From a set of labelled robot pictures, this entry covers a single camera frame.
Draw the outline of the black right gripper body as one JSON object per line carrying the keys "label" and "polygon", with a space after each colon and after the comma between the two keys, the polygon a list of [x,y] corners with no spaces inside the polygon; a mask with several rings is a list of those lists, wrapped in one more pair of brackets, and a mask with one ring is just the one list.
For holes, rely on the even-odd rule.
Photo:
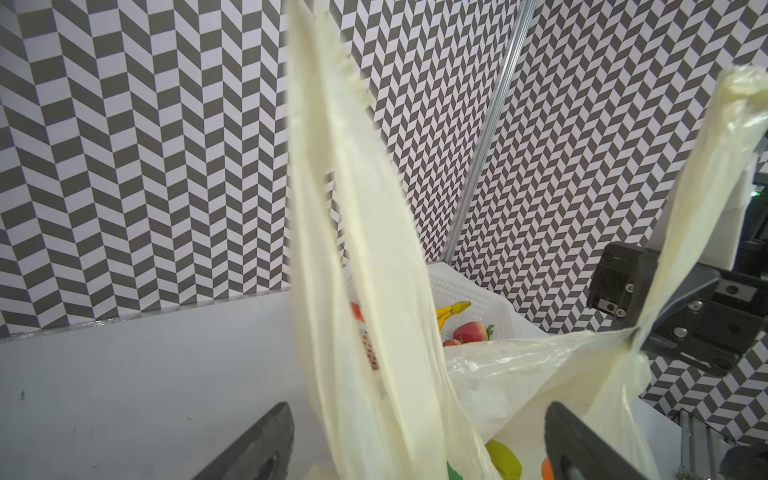
{"label": "black right gripper body", "polygon": [[[643,351],[680,360],[712,376],[735,368],[767,328],[767,176],[758,173],[734,266],[696,264],[654,322]],[[603,251],[587,305],[616,329],[637,323],[658,252],[613,242]]]}

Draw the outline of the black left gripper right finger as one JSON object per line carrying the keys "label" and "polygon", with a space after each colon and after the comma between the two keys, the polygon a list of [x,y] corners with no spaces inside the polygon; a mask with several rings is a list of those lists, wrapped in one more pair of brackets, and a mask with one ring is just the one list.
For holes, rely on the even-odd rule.
{"label": "black left gripper right finger", "polygon": [[552,402],[546,410],[544,440],[556,480],[644,479],[560,402]]}

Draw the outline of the green fake custard apple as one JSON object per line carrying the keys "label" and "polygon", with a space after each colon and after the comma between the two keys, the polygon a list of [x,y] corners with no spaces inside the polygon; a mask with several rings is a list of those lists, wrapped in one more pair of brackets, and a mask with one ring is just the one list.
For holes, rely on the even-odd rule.
{"label": "green fake custard apple", "polygon": [[492,464],[503,480],[520,480],[523,467],[512,450],[503,443],[490,440],[485,444]]}

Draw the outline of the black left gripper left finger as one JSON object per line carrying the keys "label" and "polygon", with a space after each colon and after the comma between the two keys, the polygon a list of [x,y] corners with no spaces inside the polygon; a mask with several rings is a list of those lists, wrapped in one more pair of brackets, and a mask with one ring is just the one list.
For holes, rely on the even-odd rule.
{"label": "black left gripper left finger", "polygon": [[290,406],[275,404],[228,446],[194,480],[283,480],[293,452],[295,424]]}

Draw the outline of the translucent cream plastic bag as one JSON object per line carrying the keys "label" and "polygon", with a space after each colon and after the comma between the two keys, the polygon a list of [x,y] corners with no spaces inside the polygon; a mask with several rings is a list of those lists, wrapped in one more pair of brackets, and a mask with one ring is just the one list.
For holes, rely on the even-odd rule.
{"label": "translucent cream plastic bag", "polygon": [[588,479],[655,479],[631,403],[644,346],[736,198],[767,129],[763,68],[723,70],[673,188],[634,326],[446,348],[427,266],[367,93],[324,13],[286,5],[291,293],[299,361],[333,466],[313,479],[495,479],[505,442]]}

